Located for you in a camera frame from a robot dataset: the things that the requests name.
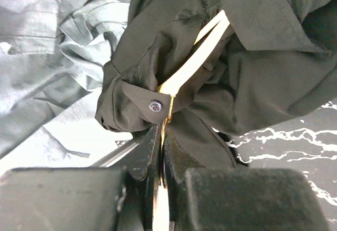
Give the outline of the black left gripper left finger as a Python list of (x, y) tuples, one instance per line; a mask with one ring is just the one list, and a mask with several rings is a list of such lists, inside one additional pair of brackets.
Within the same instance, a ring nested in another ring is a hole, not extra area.
[(152, 230), (160, 127), (85, 168), (17, 168), (1, 177), (1, 230)]

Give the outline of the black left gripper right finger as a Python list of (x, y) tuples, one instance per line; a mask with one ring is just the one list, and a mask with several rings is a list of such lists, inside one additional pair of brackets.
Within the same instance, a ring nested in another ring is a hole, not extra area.
[(171, 230), (328, 230), (310, 184), (291, 169), (197, 160), (171, 131), (164, 142)]

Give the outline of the yellow clothes hanger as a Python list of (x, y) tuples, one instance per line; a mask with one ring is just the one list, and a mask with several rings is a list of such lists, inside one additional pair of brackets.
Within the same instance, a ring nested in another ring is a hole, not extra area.
[(197, 44), (201, 39), (204, 39), (202, 44), (193, 53), (193, 55), (174, 73), (169, 79), (157, 88), (157, 92), (161, 94), (170, 95), (170, 106), (168, 116), (163, 120), (161, 126), (161, 143), (160, 143), (160, 186), (167, 188), (167, 179), (165, 174), (164, 162), (164, 140), (166, 135), (167, 124), (172, 120), (173, 105), (176, 95), (180, 88), (196, 73), (196, 71), (203, 65), (205, 60), (210, 56), (220, 41), (223, 33), (229, 27), (230, 22), (222, 9), (213, 17), (198, 33), (195, 40)]

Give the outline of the black shirt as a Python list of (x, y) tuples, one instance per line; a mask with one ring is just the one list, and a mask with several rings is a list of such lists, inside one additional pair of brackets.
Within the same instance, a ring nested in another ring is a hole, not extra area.
[(100, 125), (138, 132), (160, 124), (170, 97), (157, 87), (220, 11), (230, 25), (180, 89), (168, 125), (204, 166), (237, 165), (224, 135), (306, 115), (336, 97), (336, 0), (131, 0), (127, 29), (104, 66)]

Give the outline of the grey shirt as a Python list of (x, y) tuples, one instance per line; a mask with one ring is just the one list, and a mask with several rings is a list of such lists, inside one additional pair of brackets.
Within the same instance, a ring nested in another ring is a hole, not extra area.
[(1, 156), (101, 88), (130, 0), (1, 0)]

